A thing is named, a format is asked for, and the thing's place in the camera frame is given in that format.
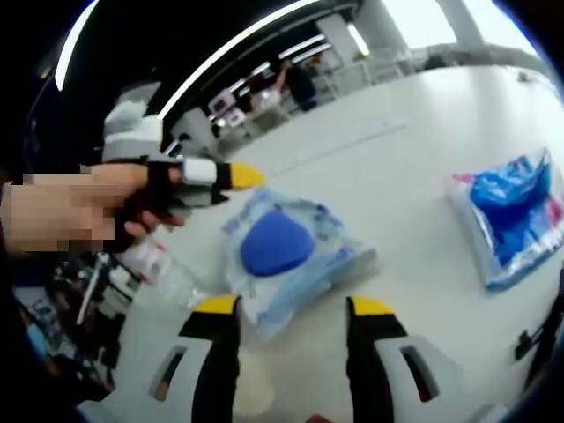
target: ceiling light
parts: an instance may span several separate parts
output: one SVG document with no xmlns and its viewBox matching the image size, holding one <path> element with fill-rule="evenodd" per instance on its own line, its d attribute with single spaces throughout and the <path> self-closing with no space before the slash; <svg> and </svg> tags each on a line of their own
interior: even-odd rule
<svg viewBox="0 0 564 423">
<path fill-rule="evenodd" d="M 255 70 L 253 70 L 251 72 L 251 75 L 253 77 L 255 77 L 256 75 L 260 75 L 261 73 L 263 73 L 264 71 L 266 71 L 268 68 L 271 67 L 271 63 L 270 62 L 264 62 L 263 64 L 261 64 L 258 68 L 256 68 Z"/>
<path fill-rule="evenodd" d="M 283 59 L 285 57 L 291 56 L 293 55 L 296 51 L 300 51 L 305 47 L 309 47 L 312 44 L 315 44 L 316 42 L 325 40 L 325 35 L 323 35 L 322 33 L 320 33 L 319 35 L 316 35 L 315 37 L 310 38 L 309 40 L 305 40 L 304 42 L 301 42 L 300 44 L 296 44 L 293 47 L 290 47 L 288 50 L 283 51 L 282 53 L 280 53 L 278 55 L 278 58 Z"/>
<path fill-rule="evenodd" d="M 367 46 L 366 42 L 364 41 L 364 39 L 362 38 L 362 36 L 360 35 L 359 30 L 356 29 L 356 26 L 354 26 L 354 24 L 348 24 L 346 26 L 346 29 L 349 30 L 349 33 L 351 34 L 354 42 L 356 42 L 356 47 L 359 48 L 359 51 L 364 56 L 368 56 L 370 54 L 370 49 L 368 48 L 368 46 Z"/>
<path fill-rule="evenodd" d="M 165 116 L 173 108 L 174 104 L 182 97 L 186 90 L 188 90 L 192 84 L 196 82 L 198 78 L 202 76 L 204 72 L 211 68 L 211 66 L 216 63 L 221 57 L 223 57 L 229 50 L 234 48 L 237 44 L 247 39 L 253 33 L 263 29 L 265 26 L 271 24 L 275 20 L 283 18 L 288 13 L 297 11 L 302 7 L 308 6 L 310 4 L 316 3 L 319 0 L 299 0 L 295 3 L 289 4 L 286 7 L 274 11 L 270 15 L 258 20 L 253 25 L 249 26 L 247 29 L 235 35 L 231 40 L 226 42 L 221 48 L 208 57 L 205 62 L 200 64 L 200 66 L 194 70 L 194 72 L 182 83 L 182 85 L 176 90 L 176 92 L 168 99 L 167 104 L 160 110 L 159 118 L 164 119 Z"/>
<path fill-rule="evenodd" d="M 332 46 L 330 44 L 322 44 L 319 47 L 312 48 L 311 50 L 306 51 L 303 55 L 296 56 L 294 59 L 292 59 L 292 63 L 296 64 L 297 62 L 301 62 L 302 60 L 305 60 L 313 55 L 316 55 L 317 53 L 321 53 L 322 51 L 331 47 Z"/>
<path fill-rule="evenodd" d="M 250 88 L 246 86 L 245 88 L 239 91 L 239 97 L 242 97 L 243 95 L 247 95 L 248 93 L 250 93 Z"/>
<path fill-rule="evenodd" d="M 85 27 L 86 21 L 90 18 L 96 4 L 98 4 L 98 0 L 94 0 L 88 4 L 88 7 L 86 7 L 86 9 L 84 9 L 84 11 L 80 14 L 77 21 L 70 29 L 67 39 L 64 41 L 63 50 L 61 50 L 59 62 L 56 64 L 55 70 L 55 83 L 59 91 L 63 90 L 64 78 L 66 77 L 67 70 L 69 69 L 69 63 L 71 62 L 74 46 L 77 44 L 78 37 L 80 36 L 82 29 Z"/>
<path fill-rule="evenodd" d="M 245 83 L 244 79 L 239 79 L 237 82 L 235 82 L 233 85 L 229 87 L 229 91 L 233 92 L 238 90 L 244 83 Z"/>
</svg>

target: plastic bag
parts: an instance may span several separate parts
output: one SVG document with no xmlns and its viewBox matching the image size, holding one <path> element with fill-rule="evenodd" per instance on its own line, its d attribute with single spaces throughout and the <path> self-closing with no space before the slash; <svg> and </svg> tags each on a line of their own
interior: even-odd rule
<svg viewBox="0 0 564 423">
<path fill-rule="evenodd" d="M 241 243 L 266 213 L 279 210 L 305 227 L 315 241 L 313 254 L 300 266 L 276 276 L 256 277 L 241 262 Z M 371 271 L 375 249 L 346 235 L 345 226 L 327 207 L 268 189 L 258 190 L 243 210 L 226 222 L 226 281 L 243 297 L 242 307 L 263 339 L 274 338 L 300 309 L 334 285 Z"/>
<path fill-rule="evenodd" d="M 480 174 L 454 174 L 448 192 L 487 288 L 513 285 L 564 242 L 564 184 L 546 149 Z"/>
</svg>

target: yellow fingertip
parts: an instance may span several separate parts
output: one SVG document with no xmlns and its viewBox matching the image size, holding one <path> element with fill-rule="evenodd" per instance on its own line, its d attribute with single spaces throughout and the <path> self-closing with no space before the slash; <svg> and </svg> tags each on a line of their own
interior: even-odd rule
<svg viewBox="0 0 564 423">
<path fill-rule="evenodd" d="M 247 189 L 265 183 L 266 178 L 250 165 L 231 164 L 231 183 L 234 189 Z"/>
<path fill-rule="evenodd" d="M 354 314 L 361 315 L 393 315 L 394 310 L 384 303 L 371 300 L 369 298 L 353 296 L 351 297 L 352 304 L 354 305 Z"/>
<path fill-rule="evenodd" d="M 194 311 L 198 313 L 231 315 L 234 312 L 237 298 L 237 295 L 230 293 L 211 297 L 197 306 Z"/>
</svg>

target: chair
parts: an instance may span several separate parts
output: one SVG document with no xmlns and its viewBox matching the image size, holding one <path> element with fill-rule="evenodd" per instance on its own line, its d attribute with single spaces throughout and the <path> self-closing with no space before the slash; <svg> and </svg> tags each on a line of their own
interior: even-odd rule
<svg viewBox="0 0 564 423">
<path fill-rule="evenodd" d="M 364 62 L 336 70 L 333 80 L 339 95 L 348 95 L 370 86 L 370 76 Z"/>
<path fill-rule="evenodd" d="M 400 79 L 404 76 L 390 48 L 381 48 L 367 59 L 372 85 Z"/>
</svg>

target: blue object in plastic bag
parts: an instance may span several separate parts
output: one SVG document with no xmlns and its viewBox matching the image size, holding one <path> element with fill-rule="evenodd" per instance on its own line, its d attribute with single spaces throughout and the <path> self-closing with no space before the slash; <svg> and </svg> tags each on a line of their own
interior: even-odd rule
<svg viewBox="0 0 564 423">
<path fill-rule="evenodd" d="M 255 276 L 273 276 L 305 262 L 314 250 L 309 232 L 274 210 L 262 216 L 241 245 L 245 269 Z"/>
<path fill-rule="evenodd" d="M 241 245 L 265 216 L 281 219 L 278 213 L 308 232 L 313 249 L 293 269 L 255 276 L 243 264 Z M 336 284 L 364 275 L 375 264 L 375 250 L 347 236 L 343 223 L 327 207 L 267 189 L 255 192 L 243 210 L 227 221 L 223 232 L 227 235 L 226 281 L 233 293 L 242 295 L 245 315 L 265 339 L 276 336 L 312 300 Z"/>
<path fill-rule="evenodd" d="M 562 245 L 564 189 L 546 149 L 452 182 L 487 287 L 512 285 Z"/>
</svg>

